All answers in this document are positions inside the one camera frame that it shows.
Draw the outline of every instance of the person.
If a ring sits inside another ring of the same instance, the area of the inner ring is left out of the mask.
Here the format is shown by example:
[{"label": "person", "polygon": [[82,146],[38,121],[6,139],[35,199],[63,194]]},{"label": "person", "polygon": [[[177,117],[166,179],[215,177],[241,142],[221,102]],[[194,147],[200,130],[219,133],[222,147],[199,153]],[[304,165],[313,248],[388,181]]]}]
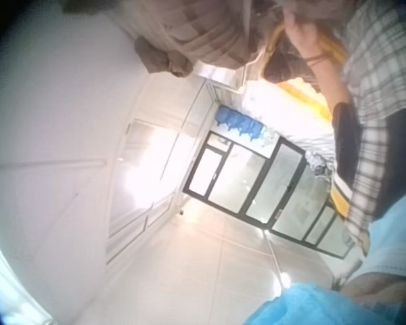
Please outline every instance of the person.
[{"label": "person", "polygon": [[245,324],[406,324],[406,6],[361,3],[341,37],[350,54],[342,75],[317,25],[284,17],[332,113],[335,186],[350,194],[344,211],[335,205],[367,256],[340,292],[293,285]]},{"label": "person", "polygon": [[366,254],[368,227],[406,194],[406,6],[368,0],[346,25],[344,80],[312,22],[284,10],[286,33],[317,77],[333,116],[331,197]]}]

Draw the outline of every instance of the bright light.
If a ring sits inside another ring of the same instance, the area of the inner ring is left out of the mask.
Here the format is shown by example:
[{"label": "bright light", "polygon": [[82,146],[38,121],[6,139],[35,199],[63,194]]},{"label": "bright light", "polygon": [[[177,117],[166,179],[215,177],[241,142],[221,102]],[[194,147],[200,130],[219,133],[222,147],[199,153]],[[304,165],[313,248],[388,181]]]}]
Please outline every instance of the bright light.
[{"label": "bright light", "polygon": [[281,273],[281,283],[283,284],[283,287],[286,289],[289,289],[290,285],[292,284],[289,275],[285,272]]},{"label": "bright light", "polygon": [[130,168],[125,176],[125,189],[132,194],[135,204],[140,209],[152,205],[154,191],[157,188],[152,175],[140,169]]},{"label": "bright light", "polygon": [[277,279],[276,276],[274,276],[273,279],[273,296],[274,297],[281,296],[281,284],[279,283],[279,280]]}]

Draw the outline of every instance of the plaid shirt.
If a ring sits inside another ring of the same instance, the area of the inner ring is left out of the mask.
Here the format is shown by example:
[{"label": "plaid shirt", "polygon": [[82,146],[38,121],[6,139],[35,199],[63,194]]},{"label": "plaid shirt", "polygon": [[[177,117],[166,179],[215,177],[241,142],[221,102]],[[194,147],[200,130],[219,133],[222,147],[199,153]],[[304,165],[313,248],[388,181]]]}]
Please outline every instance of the plaid shirt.
[{"label": "plaid shirt", "polygon": [[406,7],[391,0],[366,1],[342,40],[351,55],[344,80],[363,128],[346,226],[365,244],[386,172],[386,117],[406,108]]}]

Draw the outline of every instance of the doorway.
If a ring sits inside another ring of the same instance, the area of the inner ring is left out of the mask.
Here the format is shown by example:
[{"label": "doorway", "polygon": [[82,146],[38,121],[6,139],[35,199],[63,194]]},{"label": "doorway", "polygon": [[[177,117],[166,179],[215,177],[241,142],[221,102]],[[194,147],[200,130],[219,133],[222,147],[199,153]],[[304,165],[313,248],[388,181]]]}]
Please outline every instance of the doorway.
[{"label": "doorway", "polygon": [[183,190],[276,236],[343,259],[353,247],[305,152],[280,137],[267,158],[210,131]]}]

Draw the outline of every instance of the brown cloth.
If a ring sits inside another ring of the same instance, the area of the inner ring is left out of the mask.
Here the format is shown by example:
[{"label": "brown cloth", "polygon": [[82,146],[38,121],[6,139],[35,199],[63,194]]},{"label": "brown cloth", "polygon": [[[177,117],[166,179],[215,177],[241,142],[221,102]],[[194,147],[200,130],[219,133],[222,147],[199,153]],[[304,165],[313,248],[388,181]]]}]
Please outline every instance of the brown cloth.
[{"label": "brown cloth", "polygon": [[168,71],[176,77],[186,77],[192,72],[191,62],[178,51],[160,51],[144,37],[134,42],[134,48],[149,73]]},{"label": "brown cloth", "polygon": [[161,35],[190,60],[233,70],[251,60],[242,21],[234,19],[226,1],[145,0],[143,5],[160,23]]},{"label": "brown cloth", "polygon": [[[186,74],[187,64],[178,51],[190,62],[197,60],[236,70],[251,61],[256,49],[250,49],[243,26],[244,0],[61,0],[66,13],[96,14],[114,10],[114,19],[134,39],[144,37],[154,49],[164,51],[174,62],[170,71]],[[148,51],[142,59],[153,70],[153,60],[160,63],[158,52]]]},{"label": "brown cloth", "polygon": [[276,0],[299,16],[310,19],[346,20],[362,0]]}]

